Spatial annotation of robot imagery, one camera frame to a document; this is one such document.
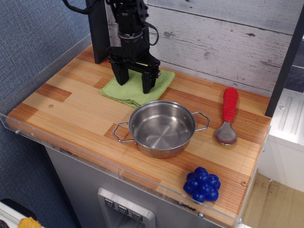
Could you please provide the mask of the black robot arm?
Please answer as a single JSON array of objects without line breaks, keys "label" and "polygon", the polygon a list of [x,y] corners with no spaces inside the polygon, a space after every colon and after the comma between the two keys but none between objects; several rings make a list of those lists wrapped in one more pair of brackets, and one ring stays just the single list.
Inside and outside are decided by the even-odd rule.
[{"label": "black robot arm", "polygon": [[[146,22],[148,6],[142,0],[88,0],[80,9],[64,1],[71,11],[88,16],[94,59],[97,64],[109,57],[116,81],[124,85],[129,80],[129,70],[142,74],[145,94],[155,86],[161,75],[160,61],[150,54],[149,29],[155,26]],[[105,6],[109,5],[118,25],[120,46],[110,46],[106,24]]]}]

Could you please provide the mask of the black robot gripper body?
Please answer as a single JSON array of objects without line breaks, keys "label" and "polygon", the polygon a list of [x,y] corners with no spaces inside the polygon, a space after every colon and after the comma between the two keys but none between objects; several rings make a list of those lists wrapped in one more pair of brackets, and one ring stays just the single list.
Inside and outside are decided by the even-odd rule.
[{"label": "black robot gripper body", "polygon": [[109,47],[110,63],[114,73],[133,70],[140,73],[158,74],[160,61],[150,54],[150,45],[144,36],[135,42],[121,40],[119,47]]}]

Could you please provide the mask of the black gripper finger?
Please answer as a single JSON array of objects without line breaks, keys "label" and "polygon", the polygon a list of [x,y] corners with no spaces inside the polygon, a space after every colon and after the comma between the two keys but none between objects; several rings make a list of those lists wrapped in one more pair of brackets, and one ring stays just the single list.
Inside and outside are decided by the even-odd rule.
[{"label": "black gripper finger", "polygon": [[156,79],[159,78],[160,72],[143,72],[142,73],[142,89],[144,94],[148,94],[155,86]]},{"label": "black gripper finger", "polygon": [[129,70],[125,62],[115,62],[111,60],[111,66],[119,85],[123,86],[129,80]]}]

